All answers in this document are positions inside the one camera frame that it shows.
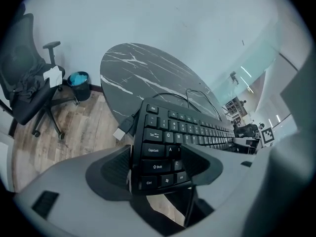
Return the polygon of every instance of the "black trash bin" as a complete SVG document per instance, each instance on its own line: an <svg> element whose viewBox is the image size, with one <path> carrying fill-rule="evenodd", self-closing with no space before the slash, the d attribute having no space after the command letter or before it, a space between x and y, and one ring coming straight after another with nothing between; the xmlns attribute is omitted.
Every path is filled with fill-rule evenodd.
<svg viewBox="0 0 316 237"><path fill-rule="evenodd" d="M71 76L70 75L68 77L68 79L67 79L67 83L68 83L69 87L71 89L73 89L73 92L74 92L75 97L77 98L77 100L78 101L84 101L84 100L87 100L90 97L90 94L91 94L91 91L90 91L90 88L89 88L89 75L88 75L88 73L83 72L83 71L79 71L77 73L79 75L87 76L87 80L84 81L82 84L73 86L71 84L71 81L70 81L70 76Z"/></svg>

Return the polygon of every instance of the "keyboard key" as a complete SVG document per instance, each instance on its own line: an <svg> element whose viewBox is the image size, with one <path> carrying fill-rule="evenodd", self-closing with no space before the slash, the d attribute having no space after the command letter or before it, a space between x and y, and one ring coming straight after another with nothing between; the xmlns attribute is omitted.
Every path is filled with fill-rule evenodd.
<svg viewBox="0 0 316 237"><path fill-rule="evenodd" d="M146 115L145 127L156 128L157 127L157 116L151 115L151 114Z"/></svg>
<svg viewBox="0 0 316 237"><path fill-rule="evenodd" d="M198 126L194 127L194 133L195 133L195 135L200 135Z"/></svg>
<svg viewBox="0 0 316 237"><path fill-rule="evenodd" d="M186 172L179 172L174 174L175 184L183 183L187 180Z"/></svg>
<svg viewBox="0 0 316 237"><path fill-rule="evenodd" d="M178 146L166 146L166 156L173 159L180 158L180 148Z"/></svg>
<svg viewBox="0 0 316 237"><path fill-rule="evenodd" d="M164 157L164 145L143 143L142 156Z"/></svg>
<svg viewBox="0 0 316 237"><path fill-rule="evenodd" d="M158 107L156 105L147 105L147 112L158 114Z"/></svg>
<svg viewBox="0 0 316 237"><path fill-rule="evenodd" d="M144 129L144 135L143 135L143 141L144 142L151 142L151 141L162 141L162 131L151 129L151 128L145 128Z"/></svg>
<svg viewBox="0 0 316 237"><path fill-rule="evenodd" d="M173 111L168 111L168 117L172 118L172 119L177 119L177 113L173 112Z"/></svg>
<svg viewBox="0 0 316 237"><path fill-rule="evenodd" d="M166 144L173 144L173 133L163 132L163 142Z"/></svg>
<svg viewBox="0 0 316 237"><path fill-rule="evenodd" d="M208 145L209 141L208 141L208 137L204 137L204 145Z"/></svg>
<svg viewBox="0 0 316 237"><path fill-rule="evenodd" d="M156 176L141 176L140 189L149 190L157 188Z"/></svg>
<svg viewBox="0 0 316 237"><path fill-rule="evenodd" d="M182 169L182 164L180 160L172 160L171 170L178 171Z"/></svg>
<svg viewBox="0 0 316 237"><path fill-rule="evenodd" d="M177 132L178 131L178 122L169 120L169 131L170 132Z"/></svg>
<svg viewBox="0 0 316 237"><path fill-rule="evenodd" d="M168 131L168 120L164 118L158 118L158 129Z"/></svg>
<svg viewBox="0 0 316 237"><path fill-rule="evenodd" d="M193 118L186 116L186 122L193 123Z"/></svg>
<svg viewBox="0 0 316 237"><path fill-rule="evenodd" d="M179 132L187 133L187 127L185 123L183 122L178 123L178 128L179 128Z"/></svg>
<svg viewBox="0 0 316 237"><path fill-rule="evenodd" d="M182 120L182 121L185 121L186 117L183 114L178 113L178 119Z"/></svg>
<svg viewBox="0 0 316 237"><path fill-rule="evenodd" d="M198 138L196 136L192 136L192 143L198 145Z"/></svg>
<svg viewBox="0 0 316 237"><path fill-rule="evenodd" d="M143 173L162 173L171 170L170 160L142 160Z"/></svg>
<svg viewBox="0 0 316 237"><path fill-rule="evenodd" d="M203 128L203 127L201 127L200 129L199 129L199 131L200 131L200 133L201 133L201 135L205 135L205 129Z"/></svg>
<svg viewBox="0 0 316 237"><path fill-rule="evenodd" d="M183 135L184 143L189 144L191 143L191 136L190 135Z"/></svg>
<svg viewBox="0 0 316 237"><path fill-rule="evenodd" d="M183 143L183 136L180 133L175 133L173 135L173 143L175 144L182 144Z"/></svg>
<svg viewBox="0 0 316 237"><path fill-rule="evenodd" d="M159 176L159 186L171 186L173 185L173 174Z"/></svg>
<svg viewBox="0 0 316 237"><path fill-rule="evenodd" d="M198 137L198 143L199 143L200 145L204 145L204 139L203 139L202 136L199 136L199 137Z"/></svg>
<svg viewBox="0 0 316 237"><path fill-rule="evenodd" d="M194 134L193 125L187 124L187 131L188 131L188 134Z"/></svg>

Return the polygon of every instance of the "desk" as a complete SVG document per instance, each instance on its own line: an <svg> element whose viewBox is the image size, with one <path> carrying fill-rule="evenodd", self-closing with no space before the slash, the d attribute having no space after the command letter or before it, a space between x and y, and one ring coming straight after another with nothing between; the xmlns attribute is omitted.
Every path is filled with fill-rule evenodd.
<svg viewBox="0 0 316 237"><path fill-rule="evenodd" d="M172 55L148 45L124 43L110 48L101 61L100 79L104 97L119 123L134 114L144 98L163 92L186 98L187 88L205 93L222 120L226 120L214 94L196 73ZM163 95L157 98L187 106L187 102L178 97ZM217 118L202 94L189 93L189 100L201 112Z"/></svg>

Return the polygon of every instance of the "marble tabletop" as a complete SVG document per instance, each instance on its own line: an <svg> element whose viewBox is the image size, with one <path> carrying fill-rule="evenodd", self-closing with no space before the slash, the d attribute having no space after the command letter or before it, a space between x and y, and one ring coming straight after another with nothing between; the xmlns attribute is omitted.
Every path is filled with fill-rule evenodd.
<svg viewBox="0 0 316 237"><path fill-rule="evenodd" d="M186 98L187 88L206 94L222 120L226 120L214 94L196 73L172 55L148 45L124 43L109 49L100 65L100 79L105 99L119 123L136 113L144 98L163 92ZM190 92L188 96L202 113L217 118L204 95ZM187 101L175 96L157 98L188 106Z"/></svg>

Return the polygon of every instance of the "keyboard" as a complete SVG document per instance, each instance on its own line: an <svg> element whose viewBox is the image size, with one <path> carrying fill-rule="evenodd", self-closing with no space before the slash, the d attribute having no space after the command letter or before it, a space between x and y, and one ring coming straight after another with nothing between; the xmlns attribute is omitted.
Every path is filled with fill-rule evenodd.
<svg viewBox="0 0 316 237"><path fill-rule="evenodd" d="M193 109L155 98L143 100L131 158L131 192L158 195L188 188L183 143L234 151L233 126Z"/></svg>

